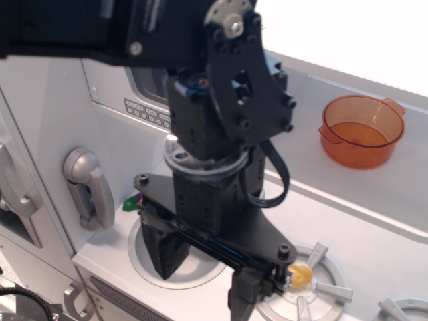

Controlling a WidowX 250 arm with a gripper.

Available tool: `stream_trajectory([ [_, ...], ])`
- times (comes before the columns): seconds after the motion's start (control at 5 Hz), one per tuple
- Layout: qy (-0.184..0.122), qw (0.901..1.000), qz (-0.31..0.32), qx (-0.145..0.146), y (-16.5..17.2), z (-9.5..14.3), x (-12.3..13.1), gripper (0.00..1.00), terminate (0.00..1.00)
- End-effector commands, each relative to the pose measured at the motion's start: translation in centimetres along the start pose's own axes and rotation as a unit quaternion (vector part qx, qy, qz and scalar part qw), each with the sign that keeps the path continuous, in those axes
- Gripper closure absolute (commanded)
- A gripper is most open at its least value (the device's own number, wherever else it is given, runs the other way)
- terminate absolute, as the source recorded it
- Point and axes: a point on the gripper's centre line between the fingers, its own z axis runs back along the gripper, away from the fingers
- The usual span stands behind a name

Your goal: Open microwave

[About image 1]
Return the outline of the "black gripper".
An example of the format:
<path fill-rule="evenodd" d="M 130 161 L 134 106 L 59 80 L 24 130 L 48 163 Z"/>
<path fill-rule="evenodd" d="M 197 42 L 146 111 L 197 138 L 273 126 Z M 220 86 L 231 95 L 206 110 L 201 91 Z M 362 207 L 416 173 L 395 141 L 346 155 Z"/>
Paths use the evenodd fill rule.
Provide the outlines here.
<path fill-rule="evenodd" d="M 291 284 L 295 247 L 263 214 L 278 206 L 281 193 L 261 197 L 265 162 L 290 184 L 285 162 L 276 152 L 247 152 L 218 163 L 171 157 L 171 176 L 141 173 L 142 235 L 158 275 L 169 279 L 196 247 L 233 268 L 228 307 L 231 321 L 249 320 L 266 296 Z"/>

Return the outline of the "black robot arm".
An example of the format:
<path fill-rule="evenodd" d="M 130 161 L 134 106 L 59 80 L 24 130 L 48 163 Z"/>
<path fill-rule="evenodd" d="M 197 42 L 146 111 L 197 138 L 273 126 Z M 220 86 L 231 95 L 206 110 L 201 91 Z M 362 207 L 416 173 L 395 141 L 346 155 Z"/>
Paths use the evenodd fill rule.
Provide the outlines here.
<path fill-rule="evenodd" d="M 171 177 L 141 174 L 142 234 L 155 270 L 169 278 L 196 247 L 233 268 L 232 320 L 290 285 L 295 247 L 263 209 L 265 162 L 284 187 L 271 138 L 292 129 L 287 73 L 268 65 L 254 1 L 2 1 L 1 57 L 90 58 L 164 68 Z"/>

